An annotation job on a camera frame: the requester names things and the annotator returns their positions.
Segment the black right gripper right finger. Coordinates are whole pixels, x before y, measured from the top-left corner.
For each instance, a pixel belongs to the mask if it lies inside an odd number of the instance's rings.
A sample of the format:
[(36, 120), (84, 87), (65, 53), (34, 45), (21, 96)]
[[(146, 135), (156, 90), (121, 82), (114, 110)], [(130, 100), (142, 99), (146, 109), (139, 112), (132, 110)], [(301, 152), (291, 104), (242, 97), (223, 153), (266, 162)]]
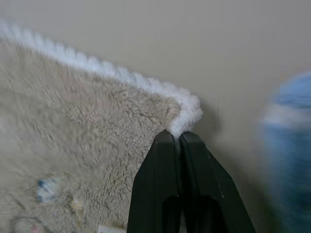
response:
[(238, 190), (196, 134), (179, 138), (187, 233), (256, 233)]

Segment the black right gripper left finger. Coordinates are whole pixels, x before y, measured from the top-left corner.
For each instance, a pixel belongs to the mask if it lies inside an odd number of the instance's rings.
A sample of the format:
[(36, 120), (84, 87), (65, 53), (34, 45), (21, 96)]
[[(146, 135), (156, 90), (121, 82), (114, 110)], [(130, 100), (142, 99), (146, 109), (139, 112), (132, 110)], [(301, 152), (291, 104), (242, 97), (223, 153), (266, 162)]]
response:
[(164, 130), (135, 176), (126, 233), (179, 233), (180, 194), (180, 146)]

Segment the beige fluffy towel white trim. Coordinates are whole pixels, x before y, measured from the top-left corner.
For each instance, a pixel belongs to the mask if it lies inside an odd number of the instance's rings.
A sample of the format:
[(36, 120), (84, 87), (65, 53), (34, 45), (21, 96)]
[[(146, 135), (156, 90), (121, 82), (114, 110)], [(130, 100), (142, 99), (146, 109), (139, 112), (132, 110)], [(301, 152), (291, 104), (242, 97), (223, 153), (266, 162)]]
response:
[(124, 232), (154, 137), (202, 114), (184, 88), (0, 21), (0, 233)]

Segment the blurred blue object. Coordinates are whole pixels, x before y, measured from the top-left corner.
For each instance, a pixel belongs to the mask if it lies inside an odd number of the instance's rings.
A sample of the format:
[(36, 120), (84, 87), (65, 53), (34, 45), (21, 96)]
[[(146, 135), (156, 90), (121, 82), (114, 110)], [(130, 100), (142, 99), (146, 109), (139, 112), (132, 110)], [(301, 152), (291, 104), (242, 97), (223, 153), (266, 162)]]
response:
[(279, 86), (259, 126), (277, 233), (311, 233), (311, 71)]

